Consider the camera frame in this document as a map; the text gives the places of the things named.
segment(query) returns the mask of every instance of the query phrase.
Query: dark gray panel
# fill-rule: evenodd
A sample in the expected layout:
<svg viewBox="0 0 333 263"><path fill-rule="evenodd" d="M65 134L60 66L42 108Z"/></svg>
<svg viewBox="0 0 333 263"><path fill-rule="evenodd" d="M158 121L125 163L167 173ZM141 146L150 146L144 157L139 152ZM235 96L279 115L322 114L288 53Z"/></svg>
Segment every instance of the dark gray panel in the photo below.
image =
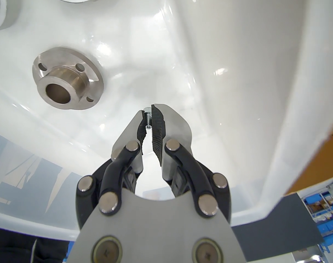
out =
<svg viewBox="0 0 333 263"><path fill-rule="evenodd" d="M290 253L323 241L297 194L282 198L267 218L232 229L247 261Z"/></svg>

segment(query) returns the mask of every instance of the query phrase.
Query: black cloth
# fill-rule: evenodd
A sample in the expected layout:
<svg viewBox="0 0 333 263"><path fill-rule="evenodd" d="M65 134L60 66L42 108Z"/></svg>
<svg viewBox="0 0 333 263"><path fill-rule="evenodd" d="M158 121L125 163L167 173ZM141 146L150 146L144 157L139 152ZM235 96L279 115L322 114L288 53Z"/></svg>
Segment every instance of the black cloth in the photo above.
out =
<svg viewBox="0 0 333 263"><path fill-rule="evenodd" d="M34 263L62 263L68 241L35 237L0 229L0 263L30 263L34 249Z"/></svg>

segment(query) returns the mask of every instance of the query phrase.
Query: white glossy surface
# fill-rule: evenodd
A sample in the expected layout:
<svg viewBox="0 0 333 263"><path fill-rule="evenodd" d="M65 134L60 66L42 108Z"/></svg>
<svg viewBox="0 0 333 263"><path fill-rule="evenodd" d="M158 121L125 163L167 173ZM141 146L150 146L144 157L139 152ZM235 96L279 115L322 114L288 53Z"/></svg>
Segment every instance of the white glossy surface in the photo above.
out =
<svg viewBox="0 0 333 263"><path fill-rule="evenodd" d="M56 46L100 67L92 109L38 95L32 61ZM265 217L333 125L333 0L22 0L0 31L0 135L68 172L96 170L153 103L179 112L195 158L228 178L232 224ZM165 186L143 147L139 195Z"/></svg>

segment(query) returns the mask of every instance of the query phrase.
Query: circular opening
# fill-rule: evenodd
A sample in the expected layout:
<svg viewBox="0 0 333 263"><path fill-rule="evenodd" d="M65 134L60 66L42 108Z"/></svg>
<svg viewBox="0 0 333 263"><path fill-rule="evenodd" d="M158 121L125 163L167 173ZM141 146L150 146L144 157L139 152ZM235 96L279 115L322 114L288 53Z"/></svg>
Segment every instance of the circular opening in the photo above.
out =
<svg viewBox="0 0 333 263"><path fill-rule="evenodd" d="M46 86L46 94L58 104L67 104L70 101L69 92L58 84L49 84Z"/></svg>
<svg viewBox="0 0 333 263"><path fill-rule="evenodd" d="M39 63L39 64L38 64L38 67L39 67L39 69L40 69L41 71L47 71L47 67L46 67L44 64L42 64L42 63Z"/></svg>
<svg viewBox="0 0 333 263"><path fill-rule="evenodd" d="M84 66L80 63L78 63L77 65L75 65L76 70L78 70L79 72L83 72L85 70Z"/></svg>

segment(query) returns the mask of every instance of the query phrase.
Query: silver metal plate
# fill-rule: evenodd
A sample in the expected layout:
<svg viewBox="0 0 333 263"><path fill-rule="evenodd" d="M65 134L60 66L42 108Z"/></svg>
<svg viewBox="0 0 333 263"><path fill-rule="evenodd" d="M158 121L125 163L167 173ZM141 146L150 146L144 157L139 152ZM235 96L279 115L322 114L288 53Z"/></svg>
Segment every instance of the silver metal plate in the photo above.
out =
<svg viewBox="0 0 333 263"><path fill-rule="evenodd" d="M123 189L117 214L104 216L98 207L92 212L68 263L90 263L93 246L104 236L121 242L121 263L192 263L193 246L201 238L218 244L224 263L246 262L223 214L218 212L210 219L200 217L190 192L169 201L150 201Z"/></svg>

